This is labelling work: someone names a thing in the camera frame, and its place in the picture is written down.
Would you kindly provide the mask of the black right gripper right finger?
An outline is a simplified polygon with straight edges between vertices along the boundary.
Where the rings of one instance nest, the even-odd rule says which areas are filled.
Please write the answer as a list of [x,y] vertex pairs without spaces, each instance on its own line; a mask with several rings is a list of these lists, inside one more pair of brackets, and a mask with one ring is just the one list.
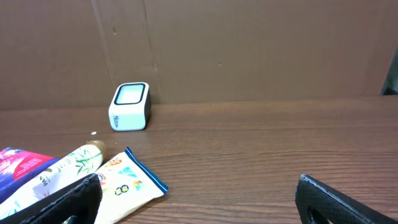
[[302,174],[298,180],[295,204],[303,224],[397,224],[397,220],[365,206],[307,174]]

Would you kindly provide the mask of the yellow blue snack bag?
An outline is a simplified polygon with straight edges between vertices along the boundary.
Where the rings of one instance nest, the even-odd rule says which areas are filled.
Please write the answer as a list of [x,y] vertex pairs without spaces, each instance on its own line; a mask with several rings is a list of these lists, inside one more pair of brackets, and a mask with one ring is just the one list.
[[113,224],[169,189],[127,147],[97,171],[102,199],[95,224]]

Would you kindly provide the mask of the pink purple sanitary pad pack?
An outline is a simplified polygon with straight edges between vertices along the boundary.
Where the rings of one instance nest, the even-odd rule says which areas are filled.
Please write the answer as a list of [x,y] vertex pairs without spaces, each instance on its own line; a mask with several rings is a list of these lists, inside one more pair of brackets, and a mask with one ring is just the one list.
[[1,151],[1,203],[59,158],[7,147]]

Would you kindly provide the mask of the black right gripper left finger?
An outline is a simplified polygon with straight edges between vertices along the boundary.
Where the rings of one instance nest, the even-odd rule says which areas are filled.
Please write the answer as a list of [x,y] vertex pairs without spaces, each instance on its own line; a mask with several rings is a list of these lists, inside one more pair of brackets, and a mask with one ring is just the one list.
[[103,193],[97,174],[89,174],[33,205],[1,220],[1,224],[93,224]]

